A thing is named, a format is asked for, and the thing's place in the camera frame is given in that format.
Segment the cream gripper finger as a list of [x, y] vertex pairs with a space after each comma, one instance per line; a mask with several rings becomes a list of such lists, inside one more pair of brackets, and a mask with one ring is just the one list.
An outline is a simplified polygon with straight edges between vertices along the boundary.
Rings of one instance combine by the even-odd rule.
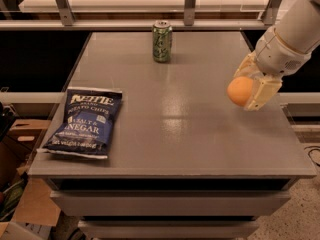
[[256, 52], [249, 53], [241, 62], [240, 66], [234, 73], [233, 77], [248, 77], [248, 78], [260, 78], [263, 73], [260, 71], [256, 64]]
[[282, 79], [271, 75], [257, 75], [253, 78], [253, 86], [248, 101], [245, 103], [246, 111], [261, 109], [282, 87]]

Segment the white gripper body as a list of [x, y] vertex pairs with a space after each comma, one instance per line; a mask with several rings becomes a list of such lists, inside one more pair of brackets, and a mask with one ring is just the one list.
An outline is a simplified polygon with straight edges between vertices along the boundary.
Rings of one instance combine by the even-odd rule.
[[311, 58], [311, 52], [290, 48], [274, 26], [269, 27], [257, 41], [255, 55], [255, 62], [262, 73], [280, 77], [295, 74]]

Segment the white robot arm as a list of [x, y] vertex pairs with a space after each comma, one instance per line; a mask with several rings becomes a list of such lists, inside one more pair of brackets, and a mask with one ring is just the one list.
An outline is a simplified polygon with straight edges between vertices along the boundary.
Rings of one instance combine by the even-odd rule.
[[320, 0], [297, 0], [259, 38], [227, 87], [229, 99], [247, 111], [261, 109], [320, 44]]

